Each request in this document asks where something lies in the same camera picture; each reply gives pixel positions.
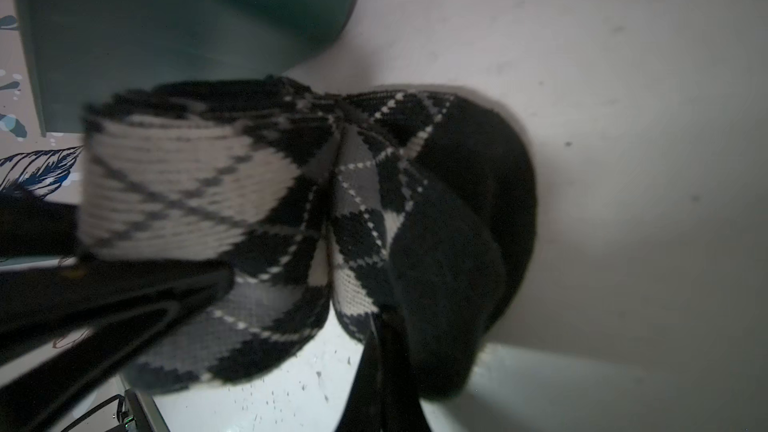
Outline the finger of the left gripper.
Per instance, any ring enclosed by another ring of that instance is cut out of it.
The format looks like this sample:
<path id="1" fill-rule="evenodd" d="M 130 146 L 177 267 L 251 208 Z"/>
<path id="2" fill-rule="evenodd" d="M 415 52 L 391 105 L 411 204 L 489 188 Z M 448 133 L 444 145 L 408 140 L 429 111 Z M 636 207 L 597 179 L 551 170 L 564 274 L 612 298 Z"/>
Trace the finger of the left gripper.
<path id="1" fill-rule="evenodd" d="M 337 432 L 430 432 L 411 368 L 404 323 L 394 311 L 370 317 Z"/>

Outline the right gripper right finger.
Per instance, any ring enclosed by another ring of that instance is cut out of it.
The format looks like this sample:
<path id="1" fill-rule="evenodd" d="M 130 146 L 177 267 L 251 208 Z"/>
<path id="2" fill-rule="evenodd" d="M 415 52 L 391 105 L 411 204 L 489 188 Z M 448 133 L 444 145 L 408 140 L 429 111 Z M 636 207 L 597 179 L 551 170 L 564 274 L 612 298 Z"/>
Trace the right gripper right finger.
<path id="1" fill-rule="evenodd" d="M 43 431 L 156 342 L 225 297 L 234 284 L 221 262 L 106 262 L 4 271 L 4 365 L 77 329 L 74 348 L 1 388 L 1 428 Z"/>

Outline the black grey argyle sock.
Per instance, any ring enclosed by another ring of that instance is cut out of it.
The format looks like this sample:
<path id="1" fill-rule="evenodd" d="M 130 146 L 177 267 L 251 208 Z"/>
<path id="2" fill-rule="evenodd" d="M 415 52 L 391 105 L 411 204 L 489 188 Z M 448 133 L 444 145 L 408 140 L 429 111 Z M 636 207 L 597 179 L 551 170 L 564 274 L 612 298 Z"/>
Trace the black grey argyle sock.
<path id="1" fill-rule="evenodd" d="M 286 77 L 118 93 L 83 114 L 78 237 L 102 260 L 220 260 L 231 292 L 125 369 L 149 393 L 240 383 L 335 315 L 397 314 L 420 396 L 465 386 L 531 259 L 536 177 L 455 91 L 322 93 Z"/>

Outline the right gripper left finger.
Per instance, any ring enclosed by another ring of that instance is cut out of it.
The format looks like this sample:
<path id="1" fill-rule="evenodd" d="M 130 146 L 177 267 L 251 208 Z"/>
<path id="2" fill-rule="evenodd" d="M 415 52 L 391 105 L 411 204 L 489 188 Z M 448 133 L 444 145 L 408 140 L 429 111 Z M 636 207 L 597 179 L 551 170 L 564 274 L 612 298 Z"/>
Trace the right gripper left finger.
<path id="1" fill-rule="evenodd" d="M 77 252 L 78 207 L 34 194 L 1 194 L 1 257 L 71 256 Z"/>

